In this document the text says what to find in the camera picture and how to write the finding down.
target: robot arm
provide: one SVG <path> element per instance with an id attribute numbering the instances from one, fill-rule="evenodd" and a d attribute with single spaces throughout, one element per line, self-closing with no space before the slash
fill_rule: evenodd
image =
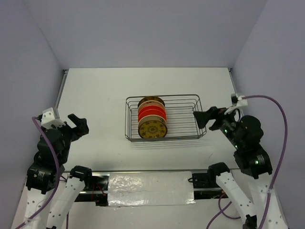
<path id="1" fill-rule="evenodd" d="M 242 95 L 237 94 L 231 95 L 231 100 L 233 106 L 230 108 L 211 107 L 206 112 L 194 112 L 194 116 L 199 128 L 204 128 L 210 120 L 215 120 L 209 129 L 221 130 L 235 147 L 235 161 L 247 177 L 254 205 L 236 184 L 226 165 L 219 170 L 218 164 L 215 164 L 209 170 L 213 171 L 215 167 L 217 168 L 218 172 L 212 172 L 212 175 L 239 212 L 244 222 L 243 229 L 256 229 L 257 222 L 260 223 L 264 219 L 265 208 L 269 209 L 264 221 L 264 229 L 287 229 L 275 190 L 269 189 L 272 166 L 269 155 L 259 144 L 264 135 L 261 123 L 250 115 L 235 121 L 236 109 L 247 106 L 247 101 Z M 270 202 L 267 201 L 268 192 L 270 192 Z"/>
<path id="2" fill-rule="evenodd" d="M 72 203 L 92 176 L 90 169 L 75 167 L 68 179 L 69 186 L 66 186 L 58 203 L 53 207 L 54 210 L 50 211 L 51 202 L 47 205 L 46 203 L 54 195 L 54 188 L 59 182 L 58 177 L 64 172 L 63 164 L 68 160 L 71 142 L 89 133 L 86 119 L 79 119 L 74 114 L 70 114 L 68 117 L 76 127 L 71 128 L 66 122 L 60 120 L 55 108 L 45 110 L 38 117 L 41 121 L 42 131 L 54 148 L 59 163 L 59 171 L 56 169 L 48 144 L 41 137 L 37 144 L 38 152 L 35 154 L 34 162 L 27 172 L 28 201 L 25 222 L 18 226 L 18 229 L 22 227 L 27 229 L 46 229 L 49 225 L 51 225 L 50 229 L 61 228 L 59 226 L 63 223 Z M 37 211 L 40 211 L 40 213 L 32 218 L 32 215 Z"/>

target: plastic wrap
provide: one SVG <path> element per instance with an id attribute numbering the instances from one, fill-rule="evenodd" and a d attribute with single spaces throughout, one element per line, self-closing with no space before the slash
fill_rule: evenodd
<path id="1" fill-rule="evenodd" d="M 187 205 L 195 203 L 191 172 L 110 173 L 109 206 Z"/>

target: spool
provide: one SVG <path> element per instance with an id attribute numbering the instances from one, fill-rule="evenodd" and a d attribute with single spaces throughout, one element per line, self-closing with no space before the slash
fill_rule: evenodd
<path id="1" fill-rule="evenodd" d="M 146 110 L 146 111 L 143 111 L 139 116 L 138 116 L 138 122 L 146 117 L 146 116 L 151 116 L 151 115 L 157 115 L 157 116 L 160 116 L 162 117 L 165 121 L 166 121 L 166 114 L 163 113 L 162 111 L 158 111 L 158 110 L 154 110 L 154 109 L 149 109 L 149 110 Z"/>
<path id="2" fill-rule="evenodd" d="M 155 111 L 160 111 L 164 114 L 164 117 L 166 118 L 166 113 L 165 113 L 165 110 L 161 107 L 158 107 L 158 106 L 153 106 L 153 105 L 150 105 L 150 106 L 146 106 L 144 108 L 142 108 L 139 112 L 138 112 L 138 117 L 140 117 L 142 115 L 143 112 L 146 112 L 146 111 L 149 111 L 149 110 L 155 110 Z"/>
<path id="3" fill-rule="evenodd" d="M 163 106 L 165 107 L 165 103 L 162 99 L 160 99 L 159 97 L 157 96 L 147 96 L 147 97 L 144 97 L 143 99 L 141 99 L 138 103 L 138 108 L 139 106 L 144 103 L 144 102 L 147 102 L 147 101 L 157 101 L 157 102 L 160 102 L 163 104 Z"/>
<path id="4" fill-rule="evenodd" d="M 167 134 L 166 120 L 157 115 L 149 115 L 139 121 L 138 133 L 141 138 L 165 137 Z"/>
<path id="5" fill-rule="evenodd" d="M 138 107 L 138 113 L 145 107 L 147 106 L 158 106 L 160 108 L 162 108 L 165 112 L 165 106 L 158 102 L 158 101 L 155 101 L 155 100 L 149 100 L 149 101 L 146 101 L 146 102 L 143 102 L 139 107 Z"/>
<path id="6" fill-rule="evenodd" d="M 138 133 L 141 138 L 165 137 L 167 134 L 164 101 L 157 96 L 147 96 L 138 103 Z"/>

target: white wall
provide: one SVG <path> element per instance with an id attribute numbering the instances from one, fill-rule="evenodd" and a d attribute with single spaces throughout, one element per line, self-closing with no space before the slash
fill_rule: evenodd
<path id="1" fill-rule="evenodd" d="M 24 0 L 64 68 L 232 67 L 267 0 Z"/>
<path id="2" fill-rule="evenodd" d="M 233 67 L 239 91 L 272 96 L 286 112 L 287 151 L 275 185 L 291 229 L 304 228 L 304 9 L 303 0 L 268 0 Z M 262 145 L 275 169 L 283 144 L 283 118 L 275 105 L 262 99 L 249 101 L 247 113 L 262 121 Z"/>
<path id="3" fill-rule="evenodd" d="M 37 152 L 31 117 L 55 104 L 61 67 L 21 0 L 0 3 L 0 224 L 10 228 Z"/>

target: wire basket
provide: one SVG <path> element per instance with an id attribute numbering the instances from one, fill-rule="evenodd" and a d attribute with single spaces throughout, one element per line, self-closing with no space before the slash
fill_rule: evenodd
<path id="1" fill-rule="evenodd" d="M 165 137 L 141 138 L 138 133 L 138 103 L 145 96 L 128 97 L 125 106 L 125 136 L 131 142 L 199 139 L 206 129 L 199 129 L 193 115 L 202 111 L 196 94 L 156 95 L 165 103 L 168 132 Z"/>

